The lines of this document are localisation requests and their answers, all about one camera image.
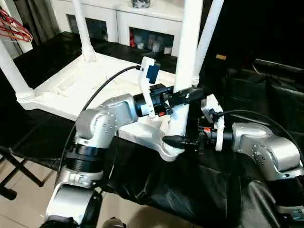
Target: chair leg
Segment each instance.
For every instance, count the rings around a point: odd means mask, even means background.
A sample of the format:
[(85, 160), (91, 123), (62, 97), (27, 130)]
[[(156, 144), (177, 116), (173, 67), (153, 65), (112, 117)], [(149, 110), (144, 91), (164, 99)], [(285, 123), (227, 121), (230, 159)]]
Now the chair leg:
[(1, 150), (0, 152), (3, 157), (5, 157), (12, 165), (14, 165), (18, 170), (20, 170), (24, 175), (30, 178), (39, 187), (42, 187), (44, 183), (39, 180), (33, 173), (31, 173), (27, 168), (23, 166), (10, 152), (7, 150)]
[(17, 196), (17, 192), (12, 189), (7, 189), (4, 186), (0, 186), (0, 195), (4, 196), (9, 200), (14, 200)]

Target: black cable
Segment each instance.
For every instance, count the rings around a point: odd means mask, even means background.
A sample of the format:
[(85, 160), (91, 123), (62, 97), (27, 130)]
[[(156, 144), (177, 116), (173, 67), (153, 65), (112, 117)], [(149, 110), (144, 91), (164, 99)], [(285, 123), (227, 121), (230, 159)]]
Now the black cable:
[(232, 113), (251, 113), (251, 114), (263, 117), (264, 119), (268, 120), (272, 124), (276, 125), (279, 129), (281, 129), (288, 136), (289, 140), (294, 143), (294, 145), (296, 146), (296, 148), (298, 149), (298, 151), (300, 153), (301, 162), (304, 164), (304, 156), (303, 156), (303, 154), (301, 152), (301, 149), (300, 149), (299, 145), (297, 144), (297, 142), (295, 141), (295, 139), (293, 138), (293, 136), (282, 125), (280, 125), (279, 123), (277, 123), (273, 119), (271, 119), (271, 118), (269, 118), (269, 117), (267, 117), (267, 116), (265, 116), (263, 114), (260, 114), (260, 113), (254, 112), (254, 111), (250, 111), (250, 110), (243, 110), (243, 109), (224, 111), (224, 112), (218, 113), (217, 116), (223, 116), (225, 114), (232, 114)]
[[(91, 104), (91, 102), (94, 100), (94, 98), (100, 93), (100, 91), (105, 88), (105, 86), (107, 84), (109, 84), (113, 79), (115, 79), (117, 76), (121, 75), (122, 73), (128, 71), (128, 70), (131, 70), (131, 69), (137, 69), (139, 70), (140, 69), (140, 65), (136, 65), (136, 66), (129, 66), (119, 72), (117, 72), (116, 74), (114, 74), (112, 77), (110, 77), (109, 79), (107, 79), (97, 90), (96, 92), (91, 96), (91, 98), (87, 101), (87, 103), (85, 104), (85, 106), (82, 108), (81, 111), (84, 111), (85, 109), (87, 109), (87, 107)], [(60, 171), (61, 171), (61, 168), (62, 168), (62, 163), (63, 163), (63, 158), (65, 156), (65, 151), (66, 151), (66, 148), (67, 148), (67, 145), (70, 141), (70, 138), (74, 132), (74, 129), (75, 129), (75, 125), (76, 125), (76, 121), (70, 131), (70, 134), (68, 135), (67, 139), (66, 139), (66, 143), (65, 143), (65, 146), (63, 148), (63, 151), (62, 151), (62, 155), (61, 155), (61, 158), (60, 158), (60, 163), (59, 163), (59, 169), (58, 169), (58, 173), (57, 173), (57, 178), (56, 178), (56, 182), (59, 178), (59, 175), (60, 175)]]

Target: white pipe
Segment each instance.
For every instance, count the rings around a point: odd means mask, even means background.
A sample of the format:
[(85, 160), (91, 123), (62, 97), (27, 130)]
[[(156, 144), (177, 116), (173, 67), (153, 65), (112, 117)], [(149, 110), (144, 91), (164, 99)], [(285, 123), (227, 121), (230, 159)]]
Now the white pipe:
[(0, 68), (5, 77), (13, 87), (16, 93), (17, 101), (22, 103), (35, 96), (34, 91), (28, 86), (15, 63), (13, 62), (10, 54), (4, 47), (0, 39)]
[(203, 29), (203, 32), (200, 36), (200, 42), (199, 46), (196, 52), (196, 61), (195, 61), (195, 68), (194, 68), (194, 77), (192, 84), (197, 86), (200, 79), (200, 70), (203, 66), (204, 59), (215, 29), (215, 26), (217, 24), (217, 21), (219, 19), (219, 14), (222, 9), (224, 0), (213, 0), (212, 5), (209, 10), (209, 14)]
[[(203, 0), (186, 0), (182, 31), (180, 38), (179, 57), (176, 66), (174, 92), (191, 87), (194, 73), (195, 55), (199, 38), (200, 18)], [(174, 107), (166, 135), (185, 135), (189, 105)], [(162, 143), (167, 161), (173, 161), (184, 150)]]
[(81, 47), (82, 54), (86, 62), (92, 62), (95, 60), (95, 51), (91, 45), (89, 32), (86, 26), (86, 19), (81, 9), (80, 0), (73, 0), (73, 4), (75, 10), (75, 18), (76, 18), (77, 27), (82, 45)]

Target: white mount bracket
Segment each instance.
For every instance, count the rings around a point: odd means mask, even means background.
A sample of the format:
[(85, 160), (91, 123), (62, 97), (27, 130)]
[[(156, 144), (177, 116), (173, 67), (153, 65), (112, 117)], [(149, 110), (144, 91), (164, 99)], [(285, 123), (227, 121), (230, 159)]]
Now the white mount bracket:
[(138, 75), (138, 85), (143, 94), (146, 105), (142, 105), (142, 114), (147, 115), (152, 119), (155, 117), (155, 110), (153, 107), (153, 102), (150, 96), (150, 79), (147, 78), (149, 67), (154, 66), (155, 60), (148, 57), (143, 57), (141, 68)]
[[(207, 96), (206, 99), (201, 102), (201, 110), (204, 113), (204, 116), (208, 120), (209, 123), (213, 123), (212, 115), (210, 115), (210, 110), (213, 109), (215, 112), (220, 113), (223, 111), (222, 107), (219, 105), (216, 97), (211, 94)], [(224, 137), (224, 127), (225, 120), (224, 117), (221, 116), (217, 122), (214, 123), (214, 128), (217, 129), (217, 143), (215, 146), (216, 151), (221, 151), (223, 147), (223, 137)]]

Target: tile floor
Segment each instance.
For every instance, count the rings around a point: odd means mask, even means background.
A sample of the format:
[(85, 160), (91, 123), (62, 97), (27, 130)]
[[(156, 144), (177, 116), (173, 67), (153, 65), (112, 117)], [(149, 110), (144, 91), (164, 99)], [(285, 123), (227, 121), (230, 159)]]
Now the tile floor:
[[(18, 172), (6, 185), (17, 192), (14, 201), (0, 196), (0, 228), (38, 228), (44, 221), (45, 210), (53, 192), (56, 172), (33, 162), (25, 165), (45, 185), (39, 188)], [(0, 165), (0, 181), (13, 169), (4, 162)], [(148, 206), (141, 206), (111, 193), (105, 195), (98, 228), (111, 217), (120, 218), (129, 228), (194, 228), (196, 226)]]

